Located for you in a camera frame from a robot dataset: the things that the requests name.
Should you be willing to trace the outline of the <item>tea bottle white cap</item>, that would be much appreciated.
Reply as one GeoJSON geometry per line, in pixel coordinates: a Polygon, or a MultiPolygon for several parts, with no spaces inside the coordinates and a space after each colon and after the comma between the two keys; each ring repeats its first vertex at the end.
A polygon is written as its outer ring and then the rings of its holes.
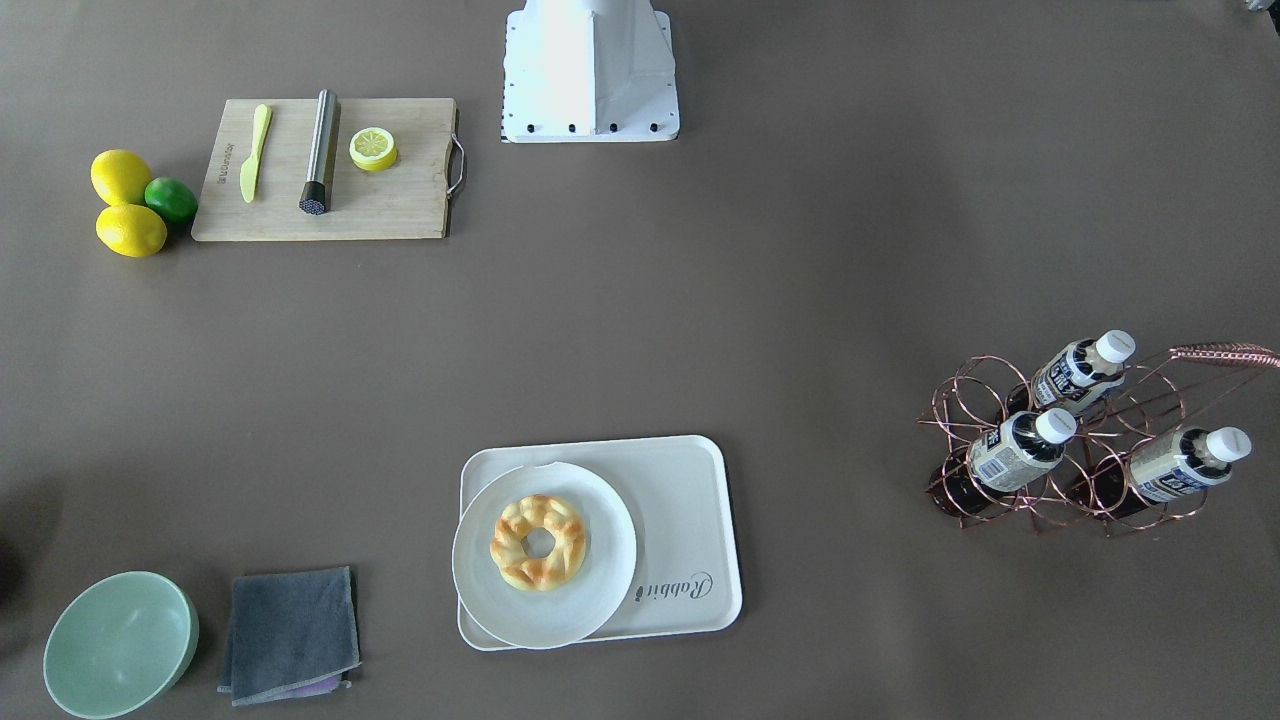
{"type": "Polygon", "coordinates": [[[1011,389],[1005,400],[1006,411],[1061,407],[1084,419],[1124,383],[1126,361],[1135,350],[1134,338],[1119,329],[1069,343],[1036,370],[1028,383],[1011,389]]]}

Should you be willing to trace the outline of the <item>cream serving tray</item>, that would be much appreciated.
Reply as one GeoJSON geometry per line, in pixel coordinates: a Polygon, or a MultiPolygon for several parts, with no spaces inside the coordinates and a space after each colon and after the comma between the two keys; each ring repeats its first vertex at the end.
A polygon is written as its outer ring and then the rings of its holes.
{"type": "MultiPolygon", "coordinates": [[[[742,607],[724,459],[704,436],[485,448],[460,478],[460,523],[493,480],[518,468],[567,462],[613,487],[634,521],[637,561],[617,610],[570,644],[719,632],[742,607]]],[[[483,629],[460,600],[458,629],[475,650],[525,648],[483,629]]]]}

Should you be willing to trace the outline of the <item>middle tea bottle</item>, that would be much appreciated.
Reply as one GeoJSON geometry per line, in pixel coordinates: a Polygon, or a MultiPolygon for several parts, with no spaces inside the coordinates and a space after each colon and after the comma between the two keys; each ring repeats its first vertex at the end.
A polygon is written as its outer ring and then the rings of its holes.
{"type": "Polygon", "coordinates": [[[1076,419],[1061,407],[1015,413],[948,456],[929,495],[948,515],[977,515],[1055,469],[1075,432],[1076,419]]]}

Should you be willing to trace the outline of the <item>outer tea bottle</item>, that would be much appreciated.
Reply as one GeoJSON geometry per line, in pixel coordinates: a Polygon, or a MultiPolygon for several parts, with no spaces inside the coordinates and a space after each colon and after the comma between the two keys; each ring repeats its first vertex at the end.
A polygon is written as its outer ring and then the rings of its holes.
{"type": "Polygon", "coordinates": [[[1106,457],[1070,497],[1110,518],[1128,518],[1222,484],[1233,464],[1251,451],[1251,437],[1235,427],[1189,427],[1152,439],[1121,461],[1106,457]]]}

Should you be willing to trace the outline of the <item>white plate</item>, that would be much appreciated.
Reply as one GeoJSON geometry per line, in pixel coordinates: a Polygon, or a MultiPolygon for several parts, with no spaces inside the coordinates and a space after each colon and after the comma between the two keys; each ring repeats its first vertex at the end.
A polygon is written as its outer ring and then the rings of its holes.
{"type": "Polygon", "coordinates": [[[466,509],[454,538],[454,584],[472,619],[506,643],[549,650],[599,629],[634,577],[637,536],[620,495],[596,474],[567,462],[518,468],[489,483],[466,509]],[[530,495],[566,498],[585,520],[589,547],[577,577],[550,592],[509,587],[489,544],[500,511],[530,495]]]}

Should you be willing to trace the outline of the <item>half lemon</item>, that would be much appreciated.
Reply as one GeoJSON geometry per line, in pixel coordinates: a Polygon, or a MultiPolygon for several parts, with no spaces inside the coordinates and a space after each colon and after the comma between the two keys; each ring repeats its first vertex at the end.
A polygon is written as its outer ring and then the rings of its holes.
{"type": "Polygon", "coordinates": [[[349,160],[361,170],[380,172],[398,160],[398,145],[394,135],[381,127],[366,127],[356,131],[348,146],[349,160]]]}

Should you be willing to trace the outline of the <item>steel muddler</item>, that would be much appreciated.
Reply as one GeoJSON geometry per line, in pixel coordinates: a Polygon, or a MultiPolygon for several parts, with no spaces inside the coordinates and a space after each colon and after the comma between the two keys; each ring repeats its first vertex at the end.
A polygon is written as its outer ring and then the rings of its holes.
{"type": "Polygon", "coordinates": [[[332,154],[337,132],[339,102],[335,94],[323,88],[317,96],[308,164],[298,208],[308,215],[323,215],[329,206],[328,178],[332,173],[332,154]]]}

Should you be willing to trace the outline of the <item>yellow plastic knife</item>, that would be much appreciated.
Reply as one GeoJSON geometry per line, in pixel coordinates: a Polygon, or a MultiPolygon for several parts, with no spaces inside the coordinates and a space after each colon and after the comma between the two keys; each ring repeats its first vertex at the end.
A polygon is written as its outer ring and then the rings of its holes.
{"type": "Polygon", "coordinates": [[[252,202],[256,196],[259,168],[271,119],[273,108],[270,105],[262,102],[253,109],[250,155],[244,159],[239,169],[239,191],[246,204],[252,202]]]}

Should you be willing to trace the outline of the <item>grey folded cloth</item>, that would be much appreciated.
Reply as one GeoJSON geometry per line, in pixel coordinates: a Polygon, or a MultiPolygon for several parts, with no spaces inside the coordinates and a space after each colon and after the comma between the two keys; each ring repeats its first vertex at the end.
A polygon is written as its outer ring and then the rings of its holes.
{"type": "Polygon", "coordinates": [[[360,664],[349,568],[234,579],[218,687],[234,706],[332,692],[360,664]]]}

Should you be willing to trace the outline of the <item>green lime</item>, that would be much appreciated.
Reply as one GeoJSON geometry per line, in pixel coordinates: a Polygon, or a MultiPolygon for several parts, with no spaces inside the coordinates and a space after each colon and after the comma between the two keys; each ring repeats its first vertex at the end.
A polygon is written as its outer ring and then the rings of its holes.
{"type": "Polygon", "coordinates": [[[143,190],[143,204],[172,225],[191,223],[198,211],[195,192],[172,177],[151,179],[143,190]]]}

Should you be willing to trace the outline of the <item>lower yellow lemon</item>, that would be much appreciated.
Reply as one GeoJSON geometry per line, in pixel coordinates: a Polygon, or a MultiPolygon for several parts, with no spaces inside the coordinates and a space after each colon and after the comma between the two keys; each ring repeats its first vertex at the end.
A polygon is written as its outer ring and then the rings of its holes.
{"type": "Polygon", "coordinates": [[[168,238],[164,219],[152,209],[137,204],[105,208],[99,214],[95,229],[110,250],[128,258],[154,255],[168,238]]]}

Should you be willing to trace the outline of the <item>yellow lemon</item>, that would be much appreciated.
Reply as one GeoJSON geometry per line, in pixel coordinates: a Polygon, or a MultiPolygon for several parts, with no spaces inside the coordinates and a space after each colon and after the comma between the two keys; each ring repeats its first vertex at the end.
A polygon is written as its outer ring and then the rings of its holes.
{"type": "Polygon", "coordinates": [[[110,250],[128,258],[154,255],[168,238],[164,219],[152,209],[137,204],[105,208],[99,214],[95,229],[110,250]]]}
{"type": "Polygon", "coordinates": [[[146,161],[129,150],[100,152],[90,168],[95,192],[108,206],[145,204],[145,191],[154,174],[146,161]]]}

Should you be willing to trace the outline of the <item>upper yellow lemon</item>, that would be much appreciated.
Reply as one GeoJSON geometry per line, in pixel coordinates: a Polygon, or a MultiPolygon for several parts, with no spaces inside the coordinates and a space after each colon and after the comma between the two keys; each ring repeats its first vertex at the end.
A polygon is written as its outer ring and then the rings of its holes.
{"type": "Polygon", "coordinates": [[[95,192],[108,206],[145,204],[145,191],[154,174],[146,161],[129,150],[100,152],[90,168],[95,192]]]}

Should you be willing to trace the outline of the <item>green ceramic bowl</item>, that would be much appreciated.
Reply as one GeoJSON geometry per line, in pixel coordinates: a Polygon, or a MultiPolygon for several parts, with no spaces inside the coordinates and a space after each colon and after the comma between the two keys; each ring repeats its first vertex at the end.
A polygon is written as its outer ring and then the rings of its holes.
{"type": "Polygon", "coordinates": [[[152,571],[124,571],[63,611],[47,638],[44,682],[77,717],[119,717],[170,689],[197,642],[198,618],[179,585],[152,571]]]}

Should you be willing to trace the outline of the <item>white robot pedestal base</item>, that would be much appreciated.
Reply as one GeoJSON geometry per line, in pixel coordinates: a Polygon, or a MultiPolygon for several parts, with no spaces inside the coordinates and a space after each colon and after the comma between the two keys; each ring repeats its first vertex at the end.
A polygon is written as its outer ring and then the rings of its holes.
{"type": "Polygon", "coordinates": [[[678,137],[671,20],[649,1],[527,1],[507,15],[503,67],[508,143],[678,137]]]}

